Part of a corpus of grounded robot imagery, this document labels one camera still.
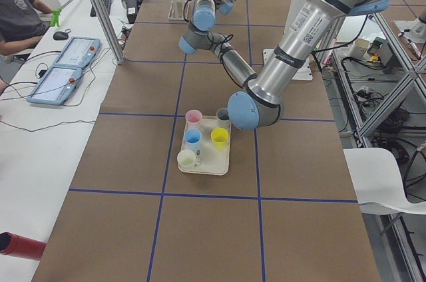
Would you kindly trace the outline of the cream white plastic cup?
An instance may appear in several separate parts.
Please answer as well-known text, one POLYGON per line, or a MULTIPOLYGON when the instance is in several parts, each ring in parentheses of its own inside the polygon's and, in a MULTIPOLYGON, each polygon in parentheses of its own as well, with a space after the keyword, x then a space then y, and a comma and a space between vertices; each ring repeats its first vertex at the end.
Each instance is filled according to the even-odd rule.
POLYGON ((177 155, 178 167, 181 171, 189 171, 193 169, 196 163, 196 155, 191 150, 181 150, 177 155))

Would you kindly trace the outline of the grey plastic cup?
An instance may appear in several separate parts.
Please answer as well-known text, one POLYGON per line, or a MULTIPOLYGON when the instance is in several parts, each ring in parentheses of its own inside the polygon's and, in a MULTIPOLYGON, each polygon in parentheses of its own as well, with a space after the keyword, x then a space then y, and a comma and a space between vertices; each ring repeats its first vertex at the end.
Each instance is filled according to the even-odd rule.
POLYGON ((228 115, 228 109, 226 107, 219 108, 216 111, 216 121, 219 128, 227 130, 230 128, 230 118, 228 115))

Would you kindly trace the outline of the yellow plastic cup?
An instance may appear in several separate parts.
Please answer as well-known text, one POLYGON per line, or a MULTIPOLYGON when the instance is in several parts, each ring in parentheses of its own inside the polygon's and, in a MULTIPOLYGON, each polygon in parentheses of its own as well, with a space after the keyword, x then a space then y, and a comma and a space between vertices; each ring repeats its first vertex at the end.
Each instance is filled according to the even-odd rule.
POLYGON ((229 133, 225 128, 215 128, 210 133, 210 139, 216 149, 225 149, 228 145, 229 133))

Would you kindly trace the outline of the pink plastic cup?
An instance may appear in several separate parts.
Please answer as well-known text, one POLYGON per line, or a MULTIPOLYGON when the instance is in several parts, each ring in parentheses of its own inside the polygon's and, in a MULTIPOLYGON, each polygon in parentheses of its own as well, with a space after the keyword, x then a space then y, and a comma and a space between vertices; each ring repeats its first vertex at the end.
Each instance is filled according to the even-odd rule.
POLYGON ((202 123, 202 113, 196 109, 189 110, 185 114, 185 119, 188 129, 199 129, 202 123))

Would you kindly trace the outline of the cream plastic tray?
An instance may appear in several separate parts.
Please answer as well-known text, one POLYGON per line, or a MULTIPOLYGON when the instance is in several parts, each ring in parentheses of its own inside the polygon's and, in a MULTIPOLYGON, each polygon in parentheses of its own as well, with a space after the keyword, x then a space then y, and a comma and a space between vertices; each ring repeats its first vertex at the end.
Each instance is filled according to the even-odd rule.
MULTIPOLYGON (((202 133, 201 145, 200 149, 197 150, 197 152, 194 152, 196 155, 196 163, 193 169, 186 171, 186 173, 223 176, 228 172, 231 128, 227 130, 229 133, 228 145, 225 147, 225 149, 221 150, 216 149, 210 139, 210 133, 215 128, 219 128, 215 116, 204 116, 202 118, 201 127, 198 129, 202 133)), ((178 153, 181 150, 186 149, 184 143, 184 133, 187 130, 188 128, 185 122, 184 132, 182 134, 182 145, 178 153)))

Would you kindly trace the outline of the upper teach pendant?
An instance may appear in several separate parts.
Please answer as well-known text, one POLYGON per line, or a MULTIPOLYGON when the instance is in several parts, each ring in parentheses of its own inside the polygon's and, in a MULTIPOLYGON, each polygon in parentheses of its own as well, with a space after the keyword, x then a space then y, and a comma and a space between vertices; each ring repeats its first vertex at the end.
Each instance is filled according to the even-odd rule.
POLYGON ((83 69, 94 59, 100 47, 98 38, 71 37, 53 64, 83 69))

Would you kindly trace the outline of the teach pendant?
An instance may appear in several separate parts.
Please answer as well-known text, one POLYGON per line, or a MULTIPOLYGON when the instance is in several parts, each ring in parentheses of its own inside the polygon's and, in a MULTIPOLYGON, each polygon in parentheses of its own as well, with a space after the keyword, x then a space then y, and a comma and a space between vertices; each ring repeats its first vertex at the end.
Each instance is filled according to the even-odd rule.
POLYGON ((82 68, 53 65, 27 97, 27 102, 62 105, 75 91, 82 76, 82 68))
POLYGON ((53 64, 83 69, 94 59, 100 47, 98 38, 71 37, 53 64))

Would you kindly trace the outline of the lower teach pendant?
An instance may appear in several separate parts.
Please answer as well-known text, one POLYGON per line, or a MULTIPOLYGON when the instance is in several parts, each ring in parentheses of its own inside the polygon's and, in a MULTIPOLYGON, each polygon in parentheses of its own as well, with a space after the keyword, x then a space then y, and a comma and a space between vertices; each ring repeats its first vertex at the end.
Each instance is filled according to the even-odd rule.
POLYGON ((82 76, 82 68, 53 65, 27 97, 27 102, 62 105, 75 91, 82 76))

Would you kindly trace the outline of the black computer mouse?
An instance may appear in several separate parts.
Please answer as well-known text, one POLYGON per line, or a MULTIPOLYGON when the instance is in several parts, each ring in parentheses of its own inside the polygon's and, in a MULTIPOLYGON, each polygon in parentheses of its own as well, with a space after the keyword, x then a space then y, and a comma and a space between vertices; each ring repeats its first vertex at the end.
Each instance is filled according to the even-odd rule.
POLYGON ((64 31, 55 31, 53 33, 53 39, 55 41, 64 41, 69 38, 69 34, 71 33, 71 29, 65 29, 64 31))

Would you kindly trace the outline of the white plastic chair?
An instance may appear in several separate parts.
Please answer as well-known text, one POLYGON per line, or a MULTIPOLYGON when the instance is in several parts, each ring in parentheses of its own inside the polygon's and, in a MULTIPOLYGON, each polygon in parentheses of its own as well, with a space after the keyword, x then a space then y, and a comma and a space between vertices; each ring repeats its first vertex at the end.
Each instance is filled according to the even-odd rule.
POLYGON ((362 213, 425 215, 425 202, 411 203, 394 155, 383 148, 351 148, 343 151, 362 213))

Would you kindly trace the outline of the seated person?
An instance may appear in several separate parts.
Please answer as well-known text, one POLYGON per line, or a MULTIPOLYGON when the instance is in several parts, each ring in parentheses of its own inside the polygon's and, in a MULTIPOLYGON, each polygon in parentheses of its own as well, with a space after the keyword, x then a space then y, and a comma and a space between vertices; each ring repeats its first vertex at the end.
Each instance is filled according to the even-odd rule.
POLYGON ((1 0, 1 55, 9 56, 37 46, 48 26, 38 12, 51 14, 41 0, 1 0))

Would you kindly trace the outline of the red cylinder bottle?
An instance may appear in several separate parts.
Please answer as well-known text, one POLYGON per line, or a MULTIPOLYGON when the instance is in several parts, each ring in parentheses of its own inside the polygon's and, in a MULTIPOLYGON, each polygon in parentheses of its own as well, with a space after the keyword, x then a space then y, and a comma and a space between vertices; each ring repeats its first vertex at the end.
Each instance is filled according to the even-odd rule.
POLYGON ((46 243, 10 232, 1 233, 1 255, 39 261, 46 243))

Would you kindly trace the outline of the aluminium frame post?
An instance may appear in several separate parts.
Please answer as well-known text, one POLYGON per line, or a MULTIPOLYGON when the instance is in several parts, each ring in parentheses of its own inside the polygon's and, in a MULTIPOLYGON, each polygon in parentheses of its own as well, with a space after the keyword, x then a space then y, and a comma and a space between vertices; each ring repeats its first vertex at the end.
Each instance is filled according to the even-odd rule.
POLYGON ((124 55, 119 45, 118 39, 115 35, 115 31, 110 21, 109 14, 107 13, 105 6, 101 0, 90 0, 90 1, 95 9, 99 23, 101 24, 103 33, 105 34, 105 37, 107 39, 109 47, 112 50, 114 58, 117 64, 121 65, 124 61, 124 55))

